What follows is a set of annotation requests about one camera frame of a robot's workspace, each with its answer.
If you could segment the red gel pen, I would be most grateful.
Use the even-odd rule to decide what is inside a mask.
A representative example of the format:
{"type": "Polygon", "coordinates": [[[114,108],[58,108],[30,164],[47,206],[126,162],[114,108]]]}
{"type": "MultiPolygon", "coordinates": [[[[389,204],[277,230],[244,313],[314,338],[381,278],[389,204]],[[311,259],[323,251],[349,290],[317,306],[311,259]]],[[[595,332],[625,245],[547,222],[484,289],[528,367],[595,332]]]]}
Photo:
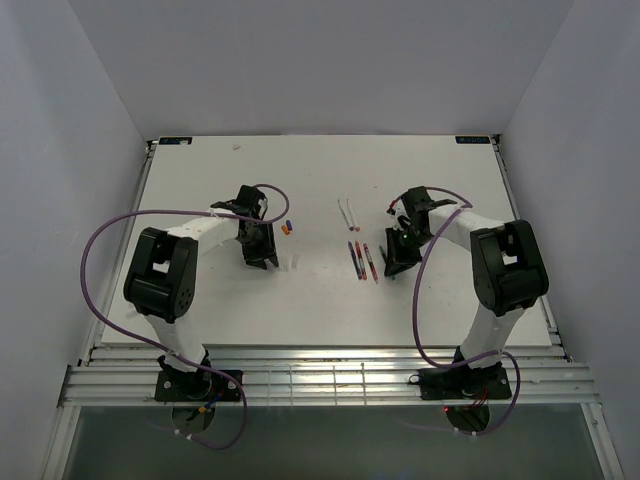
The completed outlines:
{"type": "Polygon", "coordinates": [[[373,262],[373,259],[372,259],[372,256],[371,256],[370,249],[369,249],[369,247],[368,247],[366,242],[363,243],[363,249],[364,249],[364,254],[365,254],[366,261],[367,261],[368,266],[369,266],[370,271],[371,271],[372,278],[373,278],[374,282],[376,284],[378,284],[379,283],[379,277],[378,277],[378,274],[377,274],[377,271],[376,271],[376,268],[375,268],[375,265],[374,265],[374,262],[373,262]]]}

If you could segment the orange gel pen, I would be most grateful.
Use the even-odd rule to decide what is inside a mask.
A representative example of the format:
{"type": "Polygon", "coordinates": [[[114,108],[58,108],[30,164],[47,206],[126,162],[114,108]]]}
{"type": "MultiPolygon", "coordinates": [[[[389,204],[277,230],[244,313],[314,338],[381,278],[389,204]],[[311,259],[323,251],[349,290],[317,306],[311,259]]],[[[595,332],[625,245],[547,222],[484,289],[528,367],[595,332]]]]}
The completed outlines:
{"type": "Polygon", "coordinates": [[[358,261],[359,270],[360,270],[360,273],[361,273],[361,278],[362,278],[362,280],[366,281],[367,280],[367,272],[366,272],[364,257],[363,257],[363,254],[362,254],[362,250],[361,250],[361,246],[360,246],[359,241],[355,241],[355,250],[356,250],[356,258],[357,258],[357,261],[358,261]]]}

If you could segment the blue capped white marker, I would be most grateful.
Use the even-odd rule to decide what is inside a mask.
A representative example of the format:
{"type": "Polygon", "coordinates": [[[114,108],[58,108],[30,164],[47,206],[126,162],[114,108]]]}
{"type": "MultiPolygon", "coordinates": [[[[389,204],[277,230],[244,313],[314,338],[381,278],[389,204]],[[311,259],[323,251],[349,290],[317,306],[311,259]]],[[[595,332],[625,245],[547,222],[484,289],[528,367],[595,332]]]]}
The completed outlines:
{"type": "Polygon", "coordinates": [[[355,231],[355,228],[354,228],[353,224],[351,223],[351,220],[348,217],[347,212],[346,212],[345,208],[343,207],[342,202],[341,202],[340,199],[337,200],[337,204],[338,204],[339,211],[340,211],[340,213],[341,213],[341,215],[343,217],[343,220],[344,220],[344,222],[346,224],[347,229],[349,231],[355,231]]]}

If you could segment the orange capped white marker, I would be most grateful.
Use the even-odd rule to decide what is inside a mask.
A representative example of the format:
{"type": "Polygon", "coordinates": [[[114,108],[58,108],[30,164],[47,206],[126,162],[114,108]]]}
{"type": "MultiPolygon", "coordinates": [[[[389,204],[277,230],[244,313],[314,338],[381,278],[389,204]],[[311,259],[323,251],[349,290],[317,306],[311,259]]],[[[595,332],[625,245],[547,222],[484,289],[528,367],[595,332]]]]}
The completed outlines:
{"type": "Polygon", "coordinates": [[[347,204],[347,211],[348,211],[348,216],[349,216],[349,220],[350,220],[350,223],[351,223],[352,230],[355,231],[355,232],[359,232],[361,230],[361,228],[359,226],[355,211],[354,211],[354,209],[352,207],[352,204],[351,204],[349,199],[346,200],[346,204],[347,204]]]}

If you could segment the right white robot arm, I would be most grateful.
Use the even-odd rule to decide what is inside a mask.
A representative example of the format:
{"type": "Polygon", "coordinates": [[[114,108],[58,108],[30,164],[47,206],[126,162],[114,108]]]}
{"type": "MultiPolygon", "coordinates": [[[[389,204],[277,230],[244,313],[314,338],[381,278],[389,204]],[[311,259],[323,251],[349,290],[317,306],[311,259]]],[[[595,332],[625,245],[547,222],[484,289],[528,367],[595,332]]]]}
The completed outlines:
{"type": "Polygon", "coordinates": [[[461,195],[444,190],[436,200],[431,191],[410,188],[390,203],[387,212],[396,224],[385,231],[384,274],[411,268],[423,274],[441,238],[470,254],[478,300],[474,320],[452,363],[427,362],[432,372],[451,380],[458,394],[474,397],[497,374],[515,324],[548,292],[549,278],[529,222],[483,217],[461,195]]]}

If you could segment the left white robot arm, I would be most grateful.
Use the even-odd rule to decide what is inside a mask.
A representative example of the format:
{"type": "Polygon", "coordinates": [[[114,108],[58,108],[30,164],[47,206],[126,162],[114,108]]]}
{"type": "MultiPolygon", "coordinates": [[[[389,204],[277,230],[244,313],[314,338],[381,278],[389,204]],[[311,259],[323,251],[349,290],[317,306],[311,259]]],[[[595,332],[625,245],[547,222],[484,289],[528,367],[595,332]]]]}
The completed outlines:
{"type": "Polygon", "coordinates": [[[188,311],[196,294],[198,261],[229,241],[241,245],[247,266],[277,267],[272,223],[266,219],[265,184],[243,185],[237,196],[168,229],[148,227],[140,233],[125,278],[123,294],[152,326],[168,351],[161,368],[178,376],[178,388],[190,399],[205,397],[212,376],[203,369],[208,352],[194,333],[188,311]]]}

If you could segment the purple gel pen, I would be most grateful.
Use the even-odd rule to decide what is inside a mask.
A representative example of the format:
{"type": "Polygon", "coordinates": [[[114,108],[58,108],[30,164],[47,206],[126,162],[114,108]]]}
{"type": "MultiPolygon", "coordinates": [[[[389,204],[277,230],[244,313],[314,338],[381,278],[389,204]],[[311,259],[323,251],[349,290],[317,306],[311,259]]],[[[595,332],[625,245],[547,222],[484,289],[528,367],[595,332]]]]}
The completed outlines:
{"type": "Polygon", "coordinates": [[[356,271],[357,278],[359,280],[362,280],[362,272],[361,272],[360,267],[359,267],[359,263],[358,263],[358,260],[357,260],[357,256],[356,256],[354,245],[353,245],[353,243],[351,241],[348,241],[347,245],[348,245],[349,253],[350,253],[350,256],[351,256],[355,271],[356,271]]]}

